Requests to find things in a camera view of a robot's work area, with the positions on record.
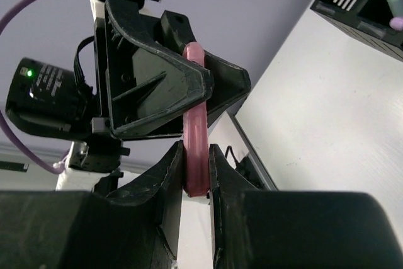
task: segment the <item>gray wall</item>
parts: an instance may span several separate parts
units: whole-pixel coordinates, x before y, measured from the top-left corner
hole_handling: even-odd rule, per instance
[[[19,0],[1,0],[4,14]],[[164,9],[189,16],[197,39],[209,51],[245,67],[253,84],[298,20],[310,0],[162,0],[149,9]],[[23,56],[71,68],[77,44],[93,30],[88,0],[41,0],[9,25],[0,39],[0,102],[5,101],[15,67]],[[88,81],[94,84],[91,48],[82,54]],[[29,145],[65,149],[68,142],[22,134]],[[6,138],[0,134],[0,141]],[[132,157],[141,163],[156,162],[172,140],[133,142]]]

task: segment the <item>purple marker tip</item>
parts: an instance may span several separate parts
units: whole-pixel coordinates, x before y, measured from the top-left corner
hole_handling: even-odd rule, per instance
[[[392,18],[389,25],[396,31],[403,31],[403,17]]]

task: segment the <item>white tabletop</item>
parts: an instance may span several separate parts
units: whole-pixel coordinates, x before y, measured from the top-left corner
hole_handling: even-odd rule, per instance
[[[236,117],[279,189],[370,193],[403,243],[403,63],[308,9]]]

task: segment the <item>pink stick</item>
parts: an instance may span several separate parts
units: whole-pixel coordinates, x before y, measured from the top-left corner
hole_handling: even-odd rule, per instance
[[[203,67],[204,56],[204,50],[197,42],[190,42],[183,51],[183,57]],[[183,143],[186,157],[184,190],[189,197],[205,197],[210,189],[206,102],[183,115]]]

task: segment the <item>black crate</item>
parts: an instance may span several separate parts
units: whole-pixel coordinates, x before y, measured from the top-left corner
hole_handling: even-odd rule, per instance
[[[403,61],[403,32],[389,27],[386,0],[315,0],[311,9],[350,37]]]

